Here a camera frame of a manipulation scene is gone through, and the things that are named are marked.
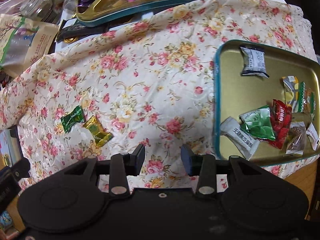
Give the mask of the gold candy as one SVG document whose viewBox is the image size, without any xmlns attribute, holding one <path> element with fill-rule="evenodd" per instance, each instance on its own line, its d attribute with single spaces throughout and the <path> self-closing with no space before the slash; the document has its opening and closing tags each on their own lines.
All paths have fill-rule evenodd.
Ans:
<svg viewBox="0 0 320 240">
<path fill-rule="evenodd" d="M 88 129 L 94 138 L 97 147 L 102 147 L 113 139 L 113 134 L 104 131 L 102 124 L 95 117 L 91 116 L 85 123 L 84 128 Z"/>
</svg>

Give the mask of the white sesame snack packet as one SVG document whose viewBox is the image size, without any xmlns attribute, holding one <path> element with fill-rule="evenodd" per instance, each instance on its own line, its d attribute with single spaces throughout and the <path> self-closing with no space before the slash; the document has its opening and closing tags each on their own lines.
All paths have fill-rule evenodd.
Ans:
<svg viewBox="0 0 320 240">
<path fill-rule="evenodd" d="M 220 125 L 220 134 L 227 137 L 246 160 L 252 158 L 260 143 L 258 139 L 242 131 L 240 124 L 231 116 Z"/>
</svg>

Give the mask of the green candy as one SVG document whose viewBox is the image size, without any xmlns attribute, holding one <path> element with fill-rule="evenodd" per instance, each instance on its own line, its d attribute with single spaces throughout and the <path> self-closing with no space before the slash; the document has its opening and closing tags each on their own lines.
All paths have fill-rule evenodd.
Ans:
<svg viewBox="0 0 320 240">
<path fill-rule="evenodd" d="M 85 115 L 81 106 L 76 106 L 75 109 L 60 118 L 63 131 L 69 133 L 76 123 L 85 122 Z"/>
</svg>

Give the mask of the green tea snack packet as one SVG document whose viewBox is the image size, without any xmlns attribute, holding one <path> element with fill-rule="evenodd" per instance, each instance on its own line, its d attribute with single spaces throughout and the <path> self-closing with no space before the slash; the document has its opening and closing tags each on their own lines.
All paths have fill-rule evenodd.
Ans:
<svg viewBox="0 0 320 240">
<path fill-rule="evenodd" d="M 240 128 L 252 137 L 275 141 L 276 136 L 271 124 L 271 110 L 268 105 L 239 115 Z"/>
</svg>

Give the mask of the red candy packet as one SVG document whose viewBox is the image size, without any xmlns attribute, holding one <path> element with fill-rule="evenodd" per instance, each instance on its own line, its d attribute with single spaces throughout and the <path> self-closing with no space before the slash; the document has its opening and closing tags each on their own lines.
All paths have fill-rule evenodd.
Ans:
<svg viewBox="0 0 320 240">
<path fill-rule="evenodd" d="M 270 119 L 275 140 L 270 141 L 269 143 L 281 150 L 290 129 L 292 121 L 292 107 L 286 105 L 280 100 L 273 99 Z"/>
</svg>

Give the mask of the brown nut snack packet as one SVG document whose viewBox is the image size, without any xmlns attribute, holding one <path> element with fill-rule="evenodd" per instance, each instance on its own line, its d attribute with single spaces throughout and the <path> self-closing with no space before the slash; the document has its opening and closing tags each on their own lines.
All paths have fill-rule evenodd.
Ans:
<svg viewBox="0 0 320 240">
<path fill-rule="evenodd" d="M 304 122 L 292 122 L 287 138 L 286 154 L 303 155 L 306 147 L 306 126 Z"/>
</svg>

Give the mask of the grey white snack packet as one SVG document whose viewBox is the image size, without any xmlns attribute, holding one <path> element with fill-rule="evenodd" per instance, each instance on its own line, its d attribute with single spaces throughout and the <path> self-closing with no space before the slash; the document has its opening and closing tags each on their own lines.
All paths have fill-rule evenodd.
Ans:
<svg viewBox="0 0 320 240">
<path fill-rule="evenodd" d="M 240 50 L 244 59 L 244 67 L 241 76 L 258 76 L 269 78 L 266 71 L 265 52 L 262 48 L 240 46 Z"/>
</svg>

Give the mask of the yellow silver snack packet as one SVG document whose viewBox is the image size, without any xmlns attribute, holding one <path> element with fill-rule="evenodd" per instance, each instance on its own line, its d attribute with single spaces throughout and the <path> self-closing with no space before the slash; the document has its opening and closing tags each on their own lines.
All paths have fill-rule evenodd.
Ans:
<svg viewBox="0 0 320 240">
<path fill-rule="evenodd" d="M 293 113 L 298 112 L 299 81 L 296 76 L 282 78 L 284 85 L 285 103 L 292 108 Z"/>
</svg>

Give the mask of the green cookie packet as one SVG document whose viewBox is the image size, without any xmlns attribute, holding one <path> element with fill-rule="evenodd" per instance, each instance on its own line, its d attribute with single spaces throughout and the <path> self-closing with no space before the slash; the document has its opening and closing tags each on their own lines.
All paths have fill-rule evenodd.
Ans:
<svg viewBox="0 0 320 240">
<path fill-rule="evenodd" d="M 304 81 L 299 84 L 298 113 L 306 113 L 314 120 L 316 114 L 316 95 L 311 88 L 307 88 Z"/>
</svg>

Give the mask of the floral tablecloth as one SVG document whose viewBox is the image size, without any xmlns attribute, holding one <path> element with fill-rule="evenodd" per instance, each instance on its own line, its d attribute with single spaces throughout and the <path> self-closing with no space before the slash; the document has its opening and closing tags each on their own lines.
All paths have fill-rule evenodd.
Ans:
<svg viewBox="0 0 320 240">
<path fill-rule="evenodd" d="M 192 187 L 180 147 L 212 153 L 214 56 L 229 40 L 283 48 L 315 59 L 311 23 L 294 5 L 266 0 L 199 0 L 46 55 L 1 91 L 1 129 L 18 128 L 30 176 L 26 189 L 90 156 L 146 148 L 129 186 Z M 81 106 L 113 139 L 97 147 L 84 123 L 60 118 Z"/>
</svg>

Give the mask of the empty gold tin tray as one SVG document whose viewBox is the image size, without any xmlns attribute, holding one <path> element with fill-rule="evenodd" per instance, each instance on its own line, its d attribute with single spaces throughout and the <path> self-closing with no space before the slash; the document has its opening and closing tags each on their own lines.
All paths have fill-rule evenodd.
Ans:
<svg viewBox="0 0 320 240">
<path fill-rule="evenodd" d="M 265 53 L 266 70 L 269 77 L 241 76 L 244 57 L 241 47 L 261 48 Z M 305 113 L 295 113 L 294 120 L 313 123 L 319 130 L 319 64 L 312 59 L 263 44 L 242 40 L 230 40 L 221 45 L 214 58 L 214 128 L 213 144 L 219 159 L 239 155 L 240 151 L 225 136 L 220 134 L 220 124 L 229 116 L 239 115 L 271 104 L 272 100 L 285 100 L 282 78 L 296 76 L 304 81 L 316 95 L 315 118 L 311 120 Z"/>
</svg>

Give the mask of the cartoon dinosaur box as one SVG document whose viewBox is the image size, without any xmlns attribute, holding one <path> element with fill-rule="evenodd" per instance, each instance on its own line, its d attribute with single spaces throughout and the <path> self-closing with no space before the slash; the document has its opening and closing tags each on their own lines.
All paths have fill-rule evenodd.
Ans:
<svg viewBox="0 0 320 240">
<path fill-rule="evenodd" d="M 1 132 L 1 156 L 5 166 L 12 167 L 23 157 L 17 127 Z"/>
</svg>

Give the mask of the beige tree snack bag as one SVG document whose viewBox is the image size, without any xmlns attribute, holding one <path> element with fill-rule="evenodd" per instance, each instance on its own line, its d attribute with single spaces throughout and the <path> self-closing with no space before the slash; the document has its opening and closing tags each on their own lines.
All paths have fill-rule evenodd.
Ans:
<svg viewBox="0 0 320 240">
<path fill-rule="evenodd" d="M 48 53 L 58 29 L 56 24 L 1 14 L 1 70 L 13 78 L 22 74 Z"/>
</svg>

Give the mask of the small glass jar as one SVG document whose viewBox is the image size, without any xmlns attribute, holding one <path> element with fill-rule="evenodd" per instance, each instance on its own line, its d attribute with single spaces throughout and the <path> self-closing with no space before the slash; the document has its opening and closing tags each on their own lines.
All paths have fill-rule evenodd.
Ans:
<svg viewBox="0 0 320 240">
<path fill-rule="evenodd" d="M 59 18 L 52 0 L 24 0 L 20 6 L 20 13 L 33 21 L 47 23 L 56 23 Z"/>
</svg>

